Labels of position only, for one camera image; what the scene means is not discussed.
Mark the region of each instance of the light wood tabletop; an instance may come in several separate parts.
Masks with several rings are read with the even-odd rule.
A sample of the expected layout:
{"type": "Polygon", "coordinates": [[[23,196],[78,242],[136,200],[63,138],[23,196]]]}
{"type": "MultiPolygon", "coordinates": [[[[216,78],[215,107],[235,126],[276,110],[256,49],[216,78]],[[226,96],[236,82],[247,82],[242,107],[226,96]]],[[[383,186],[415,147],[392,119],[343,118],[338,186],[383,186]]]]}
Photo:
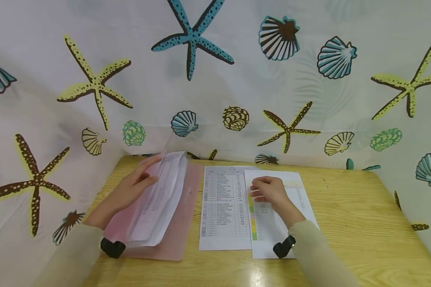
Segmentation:
{"type": "MultiPolygon", "coordinates": [[[[134,170],[142,157],[117,164],[92,208],[134,170]]],[[[254,165],[195,161],[201,165],[254,165]]],[[[257,165],[299,172],[330,247],[362,286],[431,286],[431,256],[378,177],[367,171],[257,165]]],[[[83,286],[309,286],[297,260],[252,259],[250,250],[199,251],[200,183],[185,255],[180,262],[101,256],[83,286]]]]}

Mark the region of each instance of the stack of papers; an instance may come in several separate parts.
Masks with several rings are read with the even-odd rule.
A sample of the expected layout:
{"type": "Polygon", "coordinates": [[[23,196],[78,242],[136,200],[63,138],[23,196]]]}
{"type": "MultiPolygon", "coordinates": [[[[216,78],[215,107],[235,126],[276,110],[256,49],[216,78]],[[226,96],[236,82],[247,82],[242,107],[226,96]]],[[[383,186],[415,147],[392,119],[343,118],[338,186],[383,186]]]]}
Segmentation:
{"type": "MultiPolygon", "coordinates": [[[[249,196],[252,180],[261,176],[282,179],[289,199],[318,226],[299,173],[252,166],[207,166],[200,250],[252,250],[253,258],[278,258],[273,246],[287,238],[288,230],[270,203],[255,202],[249,196]]],[[[286,258],[295,258],[292,250],[286,258]]]]}
{"type": "Polygon", "coordinates": [[[163,239],[176,211],[184,185],[187,160],[185,152],[171,152],[151,166],[158,182],[147,188],[138,199],[133,220],[127,232],[127,248],[156,246],[163,239]]]}

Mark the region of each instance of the beige sleeve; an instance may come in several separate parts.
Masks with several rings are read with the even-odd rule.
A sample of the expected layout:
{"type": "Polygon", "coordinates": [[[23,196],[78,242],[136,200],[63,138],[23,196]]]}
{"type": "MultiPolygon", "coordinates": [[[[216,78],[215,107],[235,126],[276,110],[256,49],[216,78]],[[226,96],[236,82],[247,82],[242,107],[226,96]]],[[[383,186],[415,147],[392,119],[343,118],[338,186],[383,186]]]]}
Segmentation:
{"type": "Polygon", "coordinates": [[[359,286],[355,276],[328,246],[321,231],[311,221],[294,224],[289,229],[294,236],[292,248],[304,275],[313,287],[355,287],[359,286]]]}
{"type": "Polygon", "coordinates": [[[88,277],[101,252],[104,231],[77,224],[56,249],[34,287],[76,287],[88,277]]]}

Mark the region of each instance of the left hand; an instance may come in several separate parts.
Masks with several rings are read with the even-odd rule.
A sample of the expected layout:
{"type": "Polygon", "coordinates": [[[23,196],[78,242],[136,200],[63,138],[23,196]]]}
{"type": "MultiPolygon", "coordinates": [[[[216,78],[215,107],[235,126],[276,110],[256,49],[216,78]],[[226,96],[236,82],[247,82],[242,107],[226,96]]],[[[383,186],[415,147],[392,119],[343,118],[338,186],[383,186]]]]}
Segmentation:
{"type": "Polygon", "coordinates": [[[146,170],[161,160],[160,155],[144,160],[133,172],[125,176],[115,189],[91,212],[84,224],[105,229],[113,216],[133,204],[148,188],[158,181],[146,170]]]}

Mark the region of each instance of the pink folder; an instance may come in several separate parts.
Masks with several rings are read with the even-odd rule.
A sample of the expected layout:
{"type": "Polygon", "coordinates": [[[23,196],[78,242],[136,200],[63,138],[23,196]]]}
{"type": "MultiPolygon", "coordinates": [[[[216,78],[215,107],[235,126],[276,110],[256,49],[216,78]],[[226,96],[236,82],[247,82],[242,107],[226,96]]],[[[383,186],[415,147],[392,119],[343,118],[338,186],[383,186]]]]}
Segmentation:
{"type": "MultiPolygon", "coordinates": [[[[180,196],[179,204],[160,244],[154,247],[127,248],[123,252],[122,257],[171,261],[182,260],[202,175],[202,165],[188,163],[182,196],[180,196]]],[[[127,242],[128,228],[137,206],[133,204],[129,208],[119,212],[110,221],[109,226],[107,226],[104,232],[104,236],[111,242],[127,242]]]]}

